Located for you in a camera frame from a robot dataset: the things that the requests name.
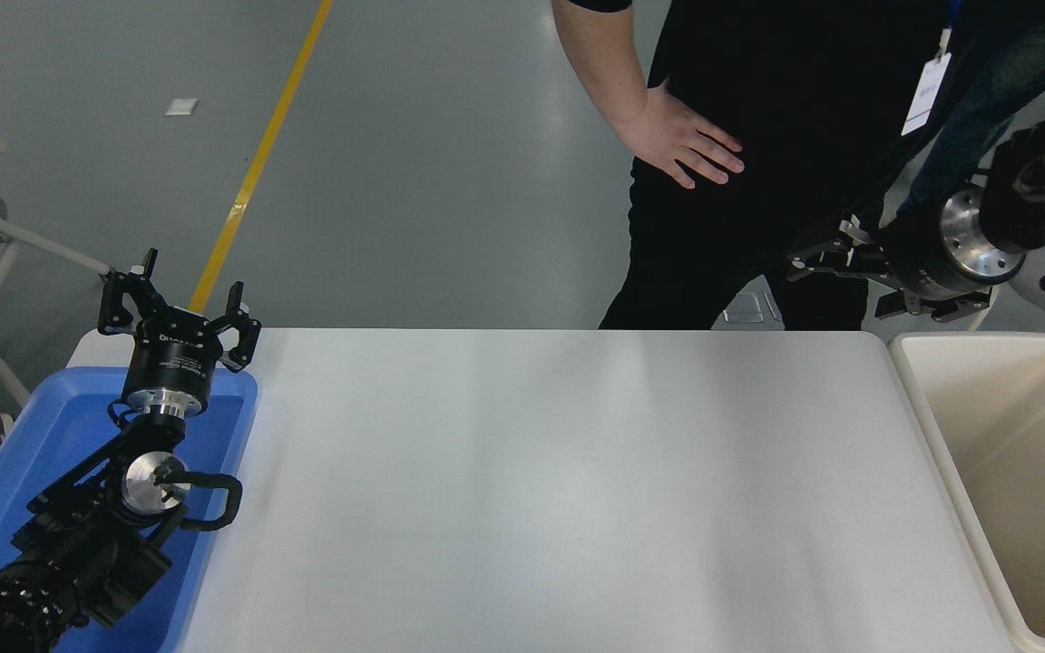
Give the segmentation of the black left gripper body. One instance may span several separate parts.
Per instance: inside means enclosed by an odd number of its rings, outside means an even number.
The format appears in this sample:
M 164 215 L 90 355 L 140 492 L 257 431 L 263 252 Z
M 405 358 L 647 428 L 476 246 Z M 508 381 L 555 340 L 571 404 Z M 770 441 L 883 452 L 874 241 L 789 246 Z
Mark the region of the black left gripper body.
M 175 390 L 208 400 L 219 359 L 219 343 L 204 335 L 207 318 L 194 313 L 143 318 L 134 327 L 134 350 L 122 397 L 139 392 Z

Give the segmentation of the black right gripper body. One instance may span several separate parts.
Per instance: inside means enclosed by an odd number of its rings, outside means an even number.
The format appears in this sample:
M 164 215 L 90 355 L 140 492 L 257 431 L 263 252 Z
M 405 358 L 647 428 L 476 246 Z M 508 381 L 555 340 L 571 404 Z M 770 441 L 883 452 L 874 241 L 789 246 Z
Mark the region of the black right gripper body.
M 943 301 L 998 281 L 995 249 L 979 224 L 980 193 L 921 203 L 879 232 L 889 269 L 904 289 Z

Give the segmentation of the person's hand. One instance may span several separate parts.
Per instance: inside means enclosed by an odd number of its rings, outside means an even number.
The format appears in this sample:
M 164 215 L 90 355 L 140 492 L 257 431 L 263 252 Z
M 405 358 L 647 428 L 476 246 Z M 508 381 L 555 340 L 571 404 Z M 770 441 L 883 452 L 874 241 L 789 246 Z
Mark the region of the person's hand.
M 702 181 L 726 185 L 746 169 L 741 141 L 677 99 L 667 83 L 648 88 L 642 108 L 616 133 L 638 161 L 686 190 Z

